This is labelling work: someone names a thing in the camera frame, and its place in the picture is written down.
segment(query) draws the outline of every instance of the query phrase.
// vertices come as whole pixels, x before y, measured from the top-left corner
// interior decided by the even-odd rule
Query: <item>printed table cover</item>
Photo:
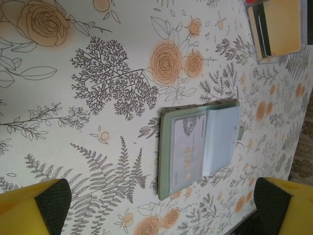
[[[66,178],[64,235],[221,235],[255,209],[258,177],[287,179],[310,48],[257,65],[242,0],[0,4],[0,189]],[[231,165],[159,201],[161,115],[233,100]]]

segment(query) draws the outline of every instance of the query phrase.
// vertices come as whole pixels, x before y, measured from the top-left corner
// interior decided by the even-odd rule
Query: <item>card holder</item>
[[[199,117],[205,115],[205,128],[202,128],[203,120],[200,120]],[[174,112],[166,113],[161,119],[161,129],[160,129],[160,145],[159,145],[159,169],[158,169],[158,197],[160,200],[164,200],[171,194],[188,187],[193,184],[195,181],[199,180],[203,175],[209,175],[214,173],[215,171],[225,167],[231,161],[231,156],[233,152],[233,148],[236,144],[237,137],[240,138],[243,134],[243,128],[240,128],[240,116],[241,116],[241,108],[239,102],[231,102],[226,104],[219,105],[209,105],[209,106],[201,106],[186,110],[178,110]],[[195,124],[191,119],[188,118],[196,117],[199,118],[198,124],[199,126],[192,128]],[[192,181],[186,180],[184,184],[179,182],[177,188],[173,188],[173,171],[179,172],[175,169],[176,164],[183,164],[183,166],[187,166],[189,164],[190,156],[181,156],[182,163],[177,163],[173,157],[173,150],[175,149],[173,139],[175,133],[185,132],[184,130],[180,130],[185,123],[189,122],[189,129],[187,130],[187,134],[189,134],[190,129],[196,133],[190,132],[188,136],[190,138],[193,135],[193,138],[199,135],[198,131],[205,132],[204,136],[204,146],[201,149],[201,145],[198,145],[198,149],[200,149],[203,153],[201,167],[198,170],[200,172],[199,176],[192,178]],[[177,122],[177,128],[179,130],[175,130],[175,123]],[[188,146],[182,146],[176,149],[186,149],[187,153],[190,150]],[[179,179],[189,179],[189,172],[185,172],[184,176],[174,176]]]

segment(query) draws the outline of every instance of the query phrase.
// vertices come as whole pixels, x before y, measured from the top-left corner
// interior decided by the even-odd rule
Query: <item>red object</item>
[[[246,0],[246,3],[247,3],[247,4],[250,4],[250,3],[254,3],[254,2],[256,2],[256,1],[259,1],[259,0]]]

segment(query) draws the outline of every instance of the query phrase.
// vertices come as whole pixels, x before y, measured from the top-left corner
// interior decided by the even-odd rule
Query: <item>small orange circle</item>
[[[101,134],[101,139],[103,139],[104,141],[106,141],[108,138],[109,138],[108,132],[105,131]]]

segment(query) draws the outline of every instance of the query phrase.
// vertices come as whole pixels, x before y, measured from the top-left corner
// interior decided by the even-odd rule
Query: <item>open wallet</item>
[[[240,119],[240,102],[165,113],[159,145],[159,199],[230,164],[244,132]]]

